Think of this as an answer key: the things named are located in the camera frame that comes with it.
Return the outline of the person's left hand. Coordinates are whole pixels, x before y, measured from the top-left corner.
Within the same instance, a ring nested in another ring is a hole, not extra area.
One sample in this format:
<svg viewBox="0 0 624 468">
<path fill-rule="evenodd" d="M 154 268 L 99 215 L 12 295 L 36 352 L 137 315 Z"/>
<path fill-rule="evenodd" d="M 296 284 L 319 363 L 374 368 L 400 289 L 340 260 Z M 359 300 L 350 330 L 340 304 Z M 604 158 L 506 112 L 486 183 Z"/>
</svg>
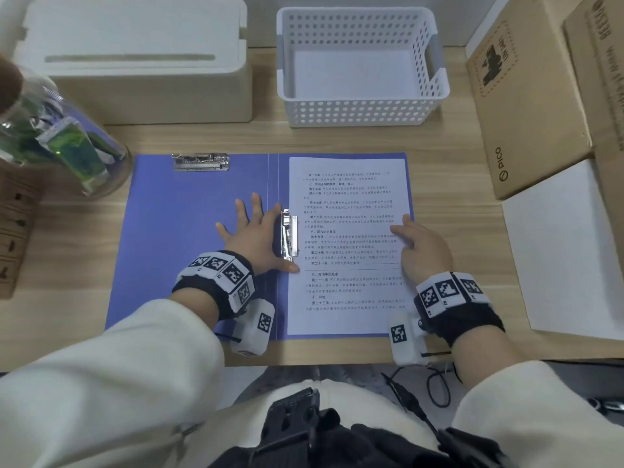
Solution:
<svg viewBox="0 0 624 468">
<path fill-rule="evenodd" d="M 255 275 L 267 273 L 267 258 L 269 254 L 276 255 L 273 251 L 274 229 L 278 218 L 281 217 L 281 206 L 276 204 L 272 209 L 263 212 L 260 225 L 251 225 L 251 217 L 248 217 L 242 200 L 235 200 L 235 209 L 237 226 L 234 233 L 239 234 L 240 242 L 237 245 L 224 245 L 223 250 L 237 253 L 247 259 Z"/>
</svg>

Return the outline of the person's right hand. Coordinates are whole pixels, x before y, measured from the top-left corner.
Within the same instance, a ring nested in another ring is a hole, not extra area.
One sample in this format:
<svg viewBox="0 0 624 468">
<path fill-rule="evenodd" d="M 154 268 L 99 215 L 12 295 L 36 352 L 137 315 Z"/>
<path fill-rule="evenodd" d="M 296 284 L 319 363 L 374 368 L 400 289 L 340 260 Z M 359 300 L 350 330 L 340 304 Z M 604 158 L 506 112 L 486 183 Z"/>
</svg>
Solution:
<svg viewBox="0 0 624 468">
<path fill-rule="evenodd" d="M 403 240 L 401 266 L 414 284 L 421 284 L 432 276 L 454 271 L 454 259 L 447 242 L 435 231 L 402 217 L 401 225 L 412 225 L 414 239 Z"/>
</svg>

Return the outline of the long metal lever clip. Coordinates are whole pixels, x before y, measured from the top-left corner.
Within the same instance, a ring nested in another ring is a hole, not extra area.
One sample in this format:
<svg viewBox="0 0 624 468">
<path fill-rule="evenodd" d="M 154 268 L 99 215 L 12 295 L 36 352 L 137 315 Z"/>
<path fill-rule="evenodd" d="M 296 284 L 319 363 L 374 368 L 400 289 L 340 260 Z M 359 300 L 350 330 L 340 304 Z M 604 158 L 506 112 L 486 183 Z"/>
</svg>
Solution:
<svg viewBox="0 0 624 468">
<path fill-rule="evenodd" d="M 299 254 L 298 225 L 298 217 L 289 209 L 283 209 L 280 220 L 281 254 L 284 259 L 291 262 Z"/>
</svg>

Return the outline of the printed white paper document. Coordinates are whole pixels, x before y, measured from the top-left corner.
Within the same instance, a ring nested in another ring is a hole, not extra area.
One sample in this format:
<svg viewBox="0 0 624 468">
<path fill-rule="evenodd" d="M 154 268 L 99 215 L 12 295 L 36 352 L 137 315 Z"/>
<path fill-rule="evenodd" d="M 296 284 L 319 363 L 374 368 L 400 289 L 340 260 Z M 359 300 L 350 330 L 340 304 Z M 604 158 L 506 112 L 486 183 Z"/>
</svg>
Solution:
<svg viewBox="0 0 624 468">
<path fill-rule="evenodd" d="M 384 336 L 412 309 L 404 243 L 390 227 L 412 214 L 405 153 L 288 158 L 279 202 L 297 222 L 300 271 L 280 288 L 285 338 Z"/>
</svg>

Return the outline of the person's right forearm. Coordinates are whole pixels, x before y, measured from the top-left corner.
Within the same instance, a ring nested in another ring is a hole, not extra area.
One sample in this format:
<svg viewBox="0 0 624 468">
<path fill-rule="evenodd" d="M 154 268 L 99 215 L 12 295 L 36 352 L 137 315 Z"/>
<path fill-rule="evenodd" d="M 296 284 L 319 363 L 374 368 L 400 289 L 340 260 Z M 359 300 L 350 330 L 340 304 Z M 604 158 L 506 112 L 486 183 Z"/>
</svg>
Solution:
<svg viewBox="0 0 624 468">
<path fill-rule="evenodd" d="M 451 351 L 468 389 L 452 426 L 495 440 L 519 468 L 624 468 L 624 427 L 607 421 L 495 326 Z"/>
</svg>

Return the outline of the left wristband with marker tiles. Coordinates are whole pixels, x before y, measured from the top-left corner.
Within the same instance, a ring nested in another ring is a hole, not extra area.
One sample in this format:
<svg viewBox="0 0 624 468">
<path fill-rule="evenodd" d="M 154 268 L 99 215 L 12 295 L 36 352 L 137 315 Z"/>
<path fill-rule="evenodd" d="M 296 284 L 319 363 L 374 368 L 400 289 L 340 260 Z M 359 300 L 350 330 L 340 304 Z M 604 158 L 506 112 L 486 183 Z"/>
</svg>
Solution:
<svg viewBox="0 0 624 468">
<path fill-rule="evenodd" d="M 211 296 L 220 321 L 235 319 L 247 312 L 255 293 L 254 271 L 249 260 L 233 251 L 203 253 L 178 274 L 172 292 L 183 289 Z"/>
</svg>

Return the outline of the wristband with marker tiles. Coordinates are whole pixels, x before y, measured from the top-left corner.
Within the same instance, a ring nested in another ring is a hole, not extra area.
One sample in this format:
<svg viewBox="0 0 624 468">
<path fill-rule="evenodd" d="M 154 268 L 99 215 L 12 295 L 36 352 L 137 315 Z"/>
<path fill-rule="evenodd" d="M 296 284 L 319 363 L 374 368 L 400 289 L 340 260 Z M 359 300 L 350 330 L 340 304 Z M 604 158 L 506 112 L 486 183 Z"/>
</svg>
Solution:
<svg viewBox="0 0 624 468">
<path fill-rule="evenodd" d="M 493 326 L 505 331 L 490 299 L 468 273 L 445 271 L 427 278 L 416 290 L 419 326 L 442 338 L 450 348 L 476 328 Z"/>
<path fill-rule="evenodd" d="M 211 296 L 220 321 L 235 319 L 247 312 L 255 293 L 254 271 L 249 260 L 233 251 L 203 253 L 178 274 L 172 292 L 183 289 Z"/>
</svg>

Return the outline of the short metal board clip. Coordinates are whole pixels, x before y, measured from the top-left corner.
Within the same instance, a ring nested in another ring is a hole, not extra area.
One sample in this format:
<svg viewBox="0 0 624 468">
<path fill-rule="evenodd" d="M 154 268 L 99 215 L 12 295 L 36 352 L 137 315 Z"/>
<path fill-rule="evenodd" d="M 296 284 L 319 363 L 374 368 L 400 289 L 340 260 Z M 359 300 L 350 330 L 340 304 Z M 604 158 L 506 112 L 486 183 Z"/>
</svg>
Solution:
<svg viewBox="0 0 624 468">
<path fill-rule="evenodd" d="M 171 154 L 175 172 L 226 172 L 230 156 L 224 153 Z"/>
</svg>

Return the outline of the person's white top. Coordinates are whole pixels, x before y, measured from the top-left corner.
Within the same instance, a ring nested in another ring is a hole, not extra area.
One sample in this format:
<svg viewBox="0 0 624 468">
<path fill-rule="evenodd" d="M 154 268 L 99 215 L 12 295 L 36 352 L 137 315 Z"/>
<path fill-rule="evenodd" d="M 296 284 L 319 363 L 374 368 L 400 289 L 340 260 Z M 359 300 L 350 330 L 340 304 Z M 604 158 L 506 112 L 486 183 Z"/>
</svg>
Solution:
<svg viewBox="0 0 624 468">
<path fill-rule="evenodd" d="M 437 442 L 430 429 L 390 399 L 358 385 L 331 379 L 308 379 L 212 413 L 188 438 L 185 455 L 177 468 L 207 468 L 227 449 L 257 446 L 270 405 L 308 387 L 319 391 L 320 408 L 335 409 L 344 427 L 363 424 L 385 429 L 420 447 L 437 450 Z"/>
</svg>

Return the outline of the white perforated plastic basket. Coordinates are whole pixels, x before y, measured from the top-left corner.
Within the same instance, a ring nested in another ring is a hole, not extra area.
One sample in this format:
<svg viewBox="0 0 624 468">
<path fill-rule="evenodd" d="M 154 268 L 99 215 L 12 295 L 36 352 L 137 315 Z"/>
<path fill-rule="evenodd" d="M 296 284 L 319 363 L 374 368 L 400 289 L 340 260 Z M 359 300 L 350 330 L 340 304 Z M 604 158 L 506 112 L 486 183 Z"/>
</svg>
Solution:
<svg viewBox="0 0 624 468">
<path fill-rule="evenodd" d="M 292 128 L 421 125 L 450 95 L 425 7 L 284 7 L 277 93 Z"/>
</svg>

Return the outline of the brown cardboard box with logo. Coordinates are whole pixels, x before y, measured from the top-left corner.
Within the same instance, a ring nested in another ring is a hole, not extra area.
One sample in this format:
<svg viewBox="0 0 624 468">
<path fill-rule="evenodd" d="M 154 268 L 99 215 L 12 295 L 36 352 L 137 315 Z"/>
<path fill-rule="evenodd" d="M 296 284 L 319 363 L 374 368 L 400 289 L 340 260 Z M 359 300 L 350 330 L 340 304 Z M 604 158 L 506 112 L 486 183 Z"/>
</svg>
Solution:
<svg viewBox="0 0 624 468">
<path fill-rule="evenodd" d="M 497 0 L 467 46 L 496 198 L 592 155 L 563 24 L 583 0 Z"/>
</svg>

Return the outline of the glass jar with green packets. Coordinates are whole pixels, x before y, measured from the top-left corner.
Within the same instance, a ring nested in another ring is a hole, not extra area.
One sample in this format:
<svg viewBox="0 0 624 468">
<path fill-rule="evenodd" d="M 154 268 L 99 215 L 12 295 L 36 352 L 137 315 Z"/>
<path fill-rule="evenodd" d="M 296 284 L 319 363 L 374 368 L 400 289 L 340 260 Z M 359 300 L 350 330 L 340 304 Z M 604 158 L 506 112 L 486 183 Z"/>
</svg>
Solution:
<svg viewBox="0 0 624 468">
<path fill-rule="evenodd" d="M 0 160 L 56 168 L 90 198 L 130 177 L 129 150 L 60 93 L 48 77 L 0 55 Z"/>
</svg>

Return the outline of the white box with slotted lid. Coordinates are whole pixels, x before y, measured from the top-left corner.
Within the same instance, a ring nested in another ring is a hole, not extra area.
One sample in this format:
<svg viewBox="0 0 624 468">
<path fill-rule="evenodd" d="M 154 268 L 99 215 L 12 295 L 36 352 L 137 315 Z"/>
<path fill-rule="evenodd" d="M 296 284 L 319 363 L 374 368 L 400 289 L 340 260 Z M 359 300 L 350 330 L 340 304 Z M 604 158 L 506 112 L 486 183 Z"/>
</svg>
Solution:
<svg viewBox="0 0 624 468">
<path fill-rule="evenodd" d="M 103 125 L 253 116 L 243 0 L 0 0 L 0 54 Z"/>
</svg>

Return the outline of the brown cardboard holder with holes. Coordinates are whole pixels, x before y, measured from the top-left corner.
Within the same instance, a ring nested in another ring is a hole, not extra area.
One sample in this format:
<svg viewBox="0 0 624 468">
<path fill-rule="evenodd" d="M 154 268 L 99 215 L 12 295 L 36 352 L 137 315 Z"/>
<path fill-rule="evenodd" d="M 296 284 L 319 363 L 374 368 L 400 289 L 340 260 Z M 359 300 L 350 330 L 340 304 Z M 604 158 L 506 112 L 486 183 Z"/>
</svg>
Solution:
<svg viewBox="0 0 624 468">
<path fill-rule="evenodd" d="M 0 161 L 0 300 L 14 294 L 42 196 L 35 173 Z"/>
</svg>

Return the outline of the large brown cardboard box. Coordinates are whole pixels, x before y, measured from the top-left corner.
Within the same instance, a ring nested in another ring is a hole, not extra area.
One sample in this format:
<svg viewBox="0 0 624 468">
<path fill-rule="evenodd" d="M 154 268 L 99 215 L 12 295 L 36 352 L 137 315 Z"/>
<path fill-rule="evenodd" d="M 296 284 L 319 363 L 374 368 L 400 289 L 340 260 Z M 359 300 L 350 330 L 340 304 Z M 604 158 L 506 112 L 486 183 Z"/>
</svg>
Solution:
<svg viewBox="0 0 624 468">
<path fill-rule="evenodd" d="M 624 208 L 624 0 L 583 0 L 564 31 L 605 200 Z"/>
</svg>

